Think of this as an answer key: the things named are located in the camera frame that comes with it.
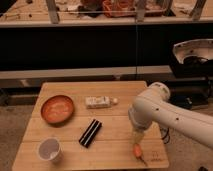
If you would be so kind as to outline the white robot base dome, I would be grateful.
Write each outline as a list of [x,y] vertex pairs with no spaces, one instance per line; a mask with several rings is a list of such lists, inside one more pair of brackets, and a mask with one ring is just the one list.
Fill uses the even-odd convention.
[[191,56],[213,59],[213,39],[193,39],[173,45],[174,56],[180,64]]

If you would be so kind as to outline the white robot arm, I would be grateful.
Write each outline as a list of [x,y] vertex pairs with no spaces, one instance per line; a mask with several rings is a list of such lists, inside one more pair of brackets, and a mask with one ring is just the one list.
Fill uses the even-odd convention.
[[133,129],[144,133],[155,121],[213,149],[213,117],[170,104],[170,95],[161,82],[138,94],[128,111]]

